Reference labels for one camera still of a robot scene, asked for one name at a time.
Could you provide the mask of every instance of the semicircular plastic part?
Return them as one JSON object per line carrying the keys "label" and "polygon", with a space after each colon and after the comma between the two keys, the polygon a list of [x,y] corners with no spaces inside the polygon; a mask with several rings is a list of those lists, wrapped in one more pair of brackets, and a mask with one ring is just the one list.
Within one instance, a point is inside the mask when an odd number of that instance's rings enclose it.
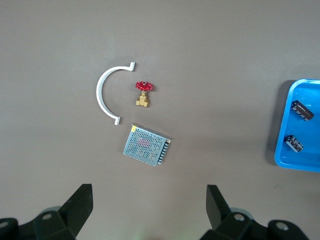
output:
{"label": "semicircular plastic part", "polygon": [[105,71],[104,74],[101,75],[98,84],[96,85],[96,99],[98,100],[98,104],[102,111],[104,111],[109,117],[114,119],[114,125],[118,125],[120,122],[120,116],[115,115],[112,113],[104,103],[104,100],[102,98],[102,86],[107,79],[107,77],[117,70],[127,70],[127,71],[133,71],[135,68],[135,62],[131,62],[130,66],[115,66],[110,68],[109,70]]}

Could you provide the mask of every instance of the perforated metal casing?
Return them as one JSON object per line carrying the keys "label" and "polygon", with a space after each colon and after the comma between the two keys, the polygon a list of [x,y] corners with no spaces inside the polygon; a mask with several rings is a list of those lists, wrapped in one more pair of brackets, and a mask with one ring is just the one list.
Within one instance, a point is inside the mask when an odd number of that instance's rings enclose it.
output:
{"label": "perforated metal casing", "polygon": [[162,163],[170,142],[171,137],[133,123],[123,154],[156,166]]}

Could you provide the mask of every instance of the blue plastic tray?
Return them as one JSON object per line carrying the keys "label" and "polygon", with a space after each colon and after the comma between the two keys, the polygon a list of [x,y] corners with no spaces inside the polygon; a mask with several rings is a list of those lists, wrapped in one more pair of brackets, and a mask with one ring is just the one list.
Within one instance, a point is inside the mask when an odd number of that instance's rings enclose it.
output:
{"label": "blue plastic tray", "polygon": [[[292,101],[299,100],[314,117],[304,121],[291,110]],[[303,150],[294,152],[284,142],[294,135]],[[300,79],[292,84],[286,99],[274,159],[282,168],[320,172],[320,80]]]}

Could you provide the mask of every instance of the power supply unit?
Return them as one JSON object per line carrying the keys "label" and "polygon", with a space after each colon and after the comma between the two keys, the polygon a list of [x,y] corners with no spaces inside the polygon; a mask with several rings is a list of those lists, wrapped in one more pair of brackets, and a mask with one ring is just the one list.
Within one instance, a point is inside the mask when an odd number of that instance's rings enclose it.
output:
{"label": "power supply unit", "polygon": [[169,136],[133,123],[123,154],[155,167],[162,163],[171,139]]}

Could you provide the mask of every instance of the electrolytic capacitor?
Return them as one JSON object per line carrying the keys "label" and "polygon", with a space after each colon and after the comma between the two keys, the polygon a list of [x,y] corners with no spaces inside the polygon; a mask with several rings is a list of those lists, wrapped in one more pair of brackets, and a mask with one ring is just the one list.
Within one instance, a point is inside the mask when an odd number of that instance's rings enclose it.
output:
{"label": "electrolytic capacitor", "polygon": [[305,121],[314,117],[314,114],[298,100],[292,102],[291,109]]}
{"label": "electrolytic capacitor", "polygon": [[293,135],[287,136],[284,141],[295,153],[304,149],[304,146]]}

